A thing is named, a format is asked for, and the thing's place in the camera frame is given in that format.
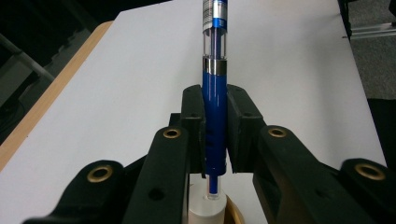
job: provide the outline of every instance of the pen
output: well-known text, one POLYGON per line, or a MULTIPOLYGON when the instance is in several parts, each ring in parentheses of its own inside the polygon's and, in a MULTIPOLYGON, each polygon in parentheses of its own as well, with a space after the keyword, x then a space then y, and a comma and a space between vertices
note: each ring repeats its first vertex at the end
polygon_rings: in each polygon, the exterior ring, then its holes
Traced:
POLYGON ((226 172, 227 0, 204 0, 203 97, 205 103, 205 171, 209 199, 219 196, 219 177, 226 172))

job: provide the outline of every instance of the silver metal band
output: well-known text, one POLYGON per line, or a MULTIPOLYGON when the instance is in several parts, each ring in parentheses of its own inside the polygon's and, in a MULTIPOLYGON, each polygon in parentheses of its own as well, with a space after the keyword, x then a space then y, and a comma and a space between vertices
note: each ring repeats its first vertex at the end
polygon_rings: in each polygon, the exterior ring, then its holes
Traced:
POLYGON ((203 58, 204 71, 217 76, 227 75, 227 61, 203 58))

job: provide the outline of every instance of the white table surface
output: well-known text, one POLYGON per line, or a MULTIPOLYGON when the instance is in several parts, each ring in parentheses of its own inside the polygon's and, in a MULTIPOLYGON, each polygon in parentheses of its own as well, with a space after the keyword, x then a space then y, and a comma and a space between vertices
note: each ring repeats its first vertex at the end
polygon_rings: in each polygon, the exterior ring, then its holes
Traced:
MULTIPOLYGON (((229 83, 267 124, 335 168, 385 164, 336 0, 230 0, 228 11, 229 83)), ((202 45, 200 0, 122 12, 0 173, 0 223, 47 215, 88 163, 145 155, 201 83, 202 45)), ((222 186, 247 223, 265 223, 251 175, 229 169, 222 186)))

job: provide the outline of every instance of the white cylindrical holder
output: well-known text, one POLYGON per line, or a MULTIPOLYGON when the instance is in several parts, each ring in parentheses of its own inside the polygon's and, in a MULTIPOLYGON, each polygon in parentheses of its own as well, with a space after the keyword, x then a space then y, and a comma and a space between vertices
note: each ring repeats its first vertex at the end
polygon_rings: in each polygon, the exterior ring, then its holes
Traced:
POLYGON ((206 196, 205 184, 190 186, 189 224, 223 224, 227 197, 221 190, 216 200, 206 196))

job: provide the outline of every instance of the wooden table edge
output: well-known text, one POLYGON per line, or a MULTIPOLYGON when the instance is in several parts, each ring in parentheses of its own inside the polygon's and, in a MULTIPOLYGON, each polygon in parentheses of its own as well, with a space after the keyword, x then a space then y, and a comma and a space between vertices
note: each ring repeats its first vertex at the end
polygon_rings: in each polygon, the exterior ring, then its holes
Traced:
POLYGON ((96 27, 62 72, 49 85, 35 105, 0 146, 0 172, 6 167, 22 142, 29 136, 29 133, 37 125, 38 121, 41 120, 73 75, 88 58, 97 43, 106 33, 107 29, 111 26, 112 22, 113 21, 107 21, 96 27))

